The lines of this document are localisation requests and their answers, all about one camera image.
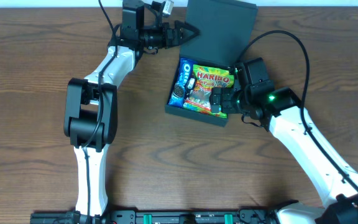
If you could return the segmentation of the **black Mars mini bar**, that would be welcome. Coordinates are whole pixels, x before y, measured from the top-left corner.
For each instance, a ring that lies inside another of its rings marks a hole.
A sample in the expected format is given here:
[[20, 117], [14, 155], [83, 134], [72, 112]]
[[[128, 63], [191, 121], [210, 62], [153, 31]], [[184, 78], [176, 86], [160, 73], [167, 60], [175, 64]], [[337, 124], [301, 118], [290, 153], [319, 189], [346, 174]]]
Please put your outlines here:
[[187, 85], [186, 85], [186, 91], [191, 91], [192, 89], [194, 89], [195, 83], [196, 83], [196, 79], [195, 78], [190, 78], [188, 80]]

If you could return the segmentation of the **green Haribo gummy bag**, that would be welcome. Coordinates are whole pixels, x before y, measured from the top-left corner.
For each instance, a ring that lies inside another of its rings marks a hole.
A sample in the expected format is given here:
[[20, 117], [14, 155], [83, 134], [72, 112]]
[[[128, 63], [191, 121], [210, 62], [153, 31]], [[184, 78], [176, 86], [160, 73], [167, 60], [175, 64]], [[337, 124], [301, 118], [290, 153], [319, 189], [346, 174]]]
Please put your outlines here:
[[220, 106], [218, 106], [217, 113], [211, 111], [209, 97], [213, 88], [232, 87], [235, 80], [234, 75], [231, 75], [229, 70], [194, 65], [193, 76], [195, 78], [194, 89], [185, 99], [184, 109], [226, 119], [227, 114], [221, 112]]

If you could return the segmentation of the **black gift box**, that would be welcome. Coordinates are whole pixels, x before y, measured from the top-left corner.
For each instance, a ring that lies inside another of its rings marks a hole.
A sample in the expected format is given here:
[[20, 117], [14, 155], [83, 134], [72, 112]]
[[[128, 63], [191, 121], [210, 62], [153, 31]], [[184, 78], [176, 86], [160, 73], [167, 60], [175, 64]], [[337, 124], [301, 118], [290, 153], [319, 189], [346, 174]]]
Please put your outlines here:
[[[258, 7], [255, 4], [243, 1], [188, 1], [185, 22], [198, 28], [200, 34], [180, 47], [180, 59], [188, 58], [194, 60], [195, 65], [229, 70], [235, 78], [231, 88], [241, 89], [234, 65], [249, 42], [257, 12]], [[165, 112], [216, 126], [225, 126], [227, 118], [218, 118], [168, 104], [177, 80], [180, 59]]]

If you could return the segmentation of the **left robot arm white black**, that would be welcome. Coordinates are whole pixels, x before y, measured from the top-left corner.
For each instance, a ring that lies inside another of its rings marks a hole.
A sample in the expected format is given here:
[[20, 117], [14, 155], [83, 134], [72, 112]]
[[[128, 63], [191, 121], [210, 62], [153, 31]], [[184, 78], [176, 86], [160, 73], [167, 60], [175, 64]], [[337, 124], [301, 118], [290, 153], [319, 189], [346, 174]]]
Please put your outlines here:
[[63, 131], [78, 164], [78, 199], [72, 223], [102, 223], [108, 205], [106, 159], [117, 132], [117, 89], [143, 54], [180, 46], [199, 35], [185, 22], [163, 22], [173, 1], [123, 1], [122, 22], [111, 25], [107, 54], [83, 79], [67, 85]]

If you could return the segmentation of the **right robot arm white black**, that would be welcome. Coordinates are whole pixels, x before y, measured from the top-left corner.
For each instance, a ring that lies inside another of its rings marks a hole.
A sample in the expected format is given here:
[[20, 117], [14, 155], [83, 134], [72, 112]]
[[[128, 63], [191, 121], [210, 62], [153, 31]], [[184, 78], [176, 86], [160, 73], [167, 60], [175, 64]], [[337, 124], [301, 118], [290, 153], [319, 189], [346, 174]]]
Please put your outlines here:
[[241, 113], [260, 121], [309, 177], [322, 208], [291, 202], [273, 209], [269, 223], [358, 223], [358, 172], [332, 147], [289, 88], [213, 88], [214, 112]]

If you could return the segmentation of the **blue Oreo cookie pack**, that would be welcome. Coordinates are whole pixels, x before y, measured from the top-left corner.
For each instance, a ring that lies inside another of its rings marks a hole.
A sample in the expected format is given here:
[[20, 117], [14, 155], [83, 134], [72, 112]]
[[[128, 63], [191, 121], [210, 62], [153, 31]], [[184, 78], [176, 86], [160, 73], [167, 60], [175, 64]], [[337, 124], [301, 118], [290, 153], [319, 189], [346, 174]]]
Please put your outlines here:
[[183, 107], [186, 95], [186, 87], [191, 78], [193, 66], [196, 62], [188, 58], [180, 59], [177, 80], [174, 84], [173, 91], [168, 104], [170, 106]]

